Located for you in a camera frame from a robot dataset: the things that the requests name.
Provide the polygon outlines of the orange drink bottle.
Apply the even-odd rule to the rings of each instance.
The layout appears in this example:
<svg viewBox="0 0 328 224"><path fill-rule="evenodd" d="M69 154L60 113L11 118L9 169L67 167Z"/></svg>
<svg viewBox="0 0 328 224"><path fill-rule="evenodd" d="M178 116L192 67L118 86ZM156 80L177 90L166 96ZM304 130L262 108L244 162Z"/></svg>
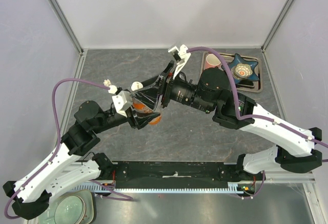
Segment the orange drink bottle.
<svg viewBox="0 0 328 224"><path fill-rule="evenodd" d="M136 112L141 116L145 116L146 114L152 114L153 111L149 109L146 105L141 103L140 101L133 99L133 107L136 110ZM160 113L160 115L154 119L152 119L149 124L150 125L156 125L161 121L162 115L159 110L156 110L156 112Z"/></svg>

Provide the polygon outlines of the white bottle cap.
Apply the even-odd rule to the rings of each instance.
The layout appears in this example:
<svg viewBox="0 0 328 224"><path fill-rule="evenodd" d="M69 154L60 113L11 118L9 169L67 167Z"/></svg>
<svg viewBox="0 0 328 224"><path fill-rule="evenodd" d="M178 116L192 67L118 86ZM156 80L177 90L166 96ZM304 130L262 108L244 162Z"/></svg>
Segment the white bottle cap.
<svg viewBox="0 0 328 224"><path fill-rule="evenodd" d="M136 90L139 90L141 88L143 88L143 84L141 82L133 82L132 85L131 85L131 90L132 91L136 91Z"/></svg>

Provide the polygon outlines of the cream bottle cap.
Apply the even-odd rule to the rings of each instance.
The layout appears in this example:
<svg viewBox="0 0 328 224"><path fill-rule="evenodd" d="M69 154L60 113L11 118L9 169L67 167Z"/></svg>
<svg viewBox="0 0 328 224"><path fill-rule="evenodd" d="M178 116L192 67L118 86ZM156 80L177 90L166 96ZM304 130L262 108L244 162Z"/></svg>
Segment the cream bottle cap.
<svg viewBox="0 0 328 224"><path fill-rule="evenodd" d="M104 86L110 87L111 86L111 81L109 79L104 80Z"/></svg>

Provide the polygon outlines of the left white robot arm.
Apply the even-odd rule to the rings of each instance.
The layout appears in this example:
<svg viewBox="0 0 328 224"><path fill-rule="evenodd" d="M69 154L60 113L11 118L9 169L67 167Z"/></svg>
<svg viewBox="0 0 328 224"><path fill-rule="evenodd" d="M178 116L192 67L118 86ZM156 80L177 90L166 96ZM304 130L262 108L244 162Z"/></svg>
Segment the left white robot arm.
<svg viewBox="0 0 328 224"><path fill-rule="evenodd" d="M46 211L50 202L61 191L94 179L108 179L116 166L105 153L96 153L91 160L82 165L82 170L67 175L63 186L57 176L62 170L80 157L85 156L100 139L98 134L128 123L132 128L142 129L160 113L137 113L132 108L123 116L114 107L104 111L97 102L82 103L75 113L75 123L58 140L55 149L32 172L18 181L7 181L3 185L9 200L4 214L8 219L23 218L31 220Z"/></svg>

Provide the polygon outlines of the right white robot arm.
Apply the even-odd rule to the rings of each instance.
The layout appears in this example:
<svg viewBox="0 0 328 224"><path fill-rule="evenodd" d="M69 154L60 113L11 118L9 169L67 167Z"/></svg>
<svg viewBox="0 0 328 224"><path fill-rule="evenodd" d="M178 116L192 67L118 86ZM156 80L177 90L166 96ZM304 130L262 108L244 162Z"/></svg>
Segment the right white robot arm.
<svg viewBox="0 0 328 224"><path fill-rule="evenodd" d="M183 74L166 69L152 79L134 82L131 96L150 110L158 103L166 107L173 100L205 113L213 112L212 120L220 126L272 142L274 146L267 150L239 155L234 168L239 179L273 169L307 173L322 165L322 153L315 149L321 140L320 129L294 126L233 88L234 82L218 67L205 69L196 85L184 79Z"/></svg>

